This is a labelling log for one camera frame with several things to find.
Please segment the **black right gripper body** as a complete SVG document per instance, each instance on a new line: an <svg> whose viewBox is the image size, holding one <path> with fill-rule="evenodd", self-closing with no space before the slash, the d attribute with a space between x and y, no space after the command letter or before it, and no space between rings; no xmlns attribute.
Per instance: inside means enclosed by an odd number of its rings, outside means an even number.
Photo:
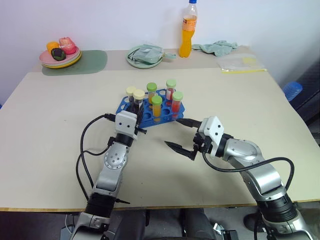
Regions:
<svg viewBox="0 0 320 240"><path fill-rule="evenodd" d="M212 140L208 136L201 136L197 130L193 138L193 150L200 153L210 153L212 150Z"/></svg>

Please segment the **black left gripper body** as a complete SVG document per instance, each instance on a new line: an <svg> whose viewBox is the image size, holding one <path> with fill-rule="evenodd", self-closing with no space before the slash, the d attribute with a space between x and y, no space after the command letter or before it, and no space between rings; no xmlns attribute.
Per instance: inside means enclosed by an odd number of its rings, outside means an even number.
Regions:
<svg viewBox="0 0 320 240"><path fill-rule="evenodd" d="M142 119L143 119L143 115L139 115L137 117L137 120L136 120L136 125L135 125L135 130L134 130L134 134L137 135L138 132L140 133L143 133L143 134L146 134L147 133L147 130L143 129L140 127L140 124L142 122Z"/></svg>

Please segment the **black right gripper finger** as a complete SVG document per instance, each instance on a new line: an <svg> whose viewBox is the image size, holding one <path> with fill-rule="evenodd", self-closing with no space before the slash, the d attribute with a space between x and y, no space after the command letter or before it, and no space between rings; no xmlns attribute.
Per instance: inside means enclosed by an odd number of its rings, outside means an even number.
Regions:
<svg viewBox="0 0 320 240"><path fill-rule="evenodd" d="M178 118L175 120L176 122L186 126L186 127L190 127L190 128L199 128L202 124L201 121L198 120L194 120L191 118Z"/></svg>
<svg viewBox="0 0 320 240"><path fill-rule="evenodd" d="M165 141L164 142L168 147L170 147L174 152L183 155L189 159L191 159L192 161L195 160L196 155L197 155L197 148L194 147L193 150L187 150L184 149L181 145L174 143L174 142L170 142L170 141Z"/></svg>

